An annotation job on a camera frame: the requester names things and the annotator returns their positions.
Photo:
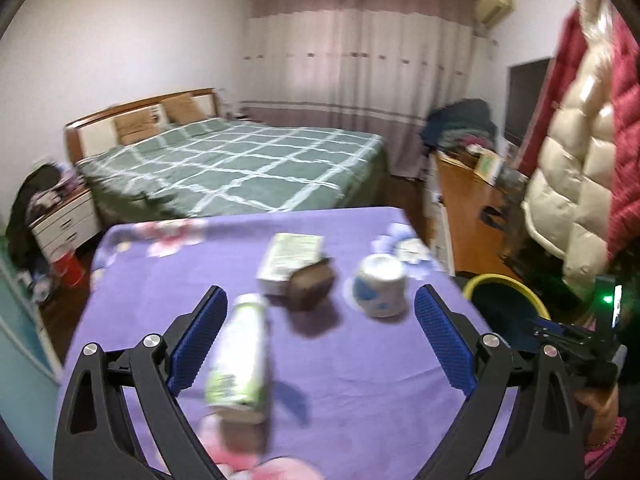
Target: blanket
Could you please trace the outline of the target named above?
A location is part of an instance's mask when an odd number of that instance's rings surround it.
[[[166,218],[326,209],[362,183],[382,138],[210,119],[82,160],[92,190]]]

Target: white wall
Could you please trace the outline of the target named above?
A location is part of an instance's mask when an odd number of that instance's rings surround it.
[[[117,103],[239,89],[245,0],[26,0],[0,40],[0,217],[65,123]]]
[[[514,10],[489,31],[475,52],[467,96],[487,101],[502,132],[509,67],[555,54],[562,22],[576,0],[515,0]]]

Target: nightstand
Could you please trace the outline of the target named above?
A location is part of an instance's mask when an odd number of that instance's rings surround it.
[[[100,232],[91,193],[79,187],[55,209],[33,222],[30,229],[47,260],[62,244],[76,250]]]

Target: table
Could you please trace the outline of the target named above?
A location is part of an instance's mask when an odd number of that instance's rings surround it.
[[[190,312],[212,284],[222,286],[230,302],[256,292],[258,264],[277,232],[322,235],[338,276],[330,302],[310,314],[291,314],[275,305],[268,309],[268,436],[260,436],[260,429],[249,431],[248,439],[262,441],[241,456],[219,449],[219,435],[210,436],[219,421],[204,404],[210,356],[178,402],[226,472],[252,470],[249,478],[254,479],[268,470],[296,480],[412,480],[454,420],[463,394],[450,387],[412,312],[395,320],[369,319],[344,297],[345,284],[371,252],[372,242],[393,231],[393,224],[407,224],[402,212],[359,208],[173,222],[186,224],[116,226],[105,235],[94,259],[94,291],[68,353],[63,384],[87,342],[112,350],[162,333],[175,316]],[[173,236],[161,236],[163,230]],[[413,298],[425,282],[480,332],[487,330],[442,272],[409,280],[407,297]],[[136,397],[126,396],[145,455],[161,467]],[[476,469],[490,464],[513,399],[510,390]]]
[[[439,158],[437,166],[456,271],[504,274],[520,280],[498,257],[502,232],[478,218],[483,207],[499,207],[501,193],[469,168],[448,164]]]

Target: television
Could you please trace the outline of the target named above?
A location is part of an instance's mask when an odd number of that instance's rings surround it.
[[[550,57],[509,68],[509,97],[504,138],[516,146],[522,144],[529,121],[536,110],[538,97],[545,81]]]

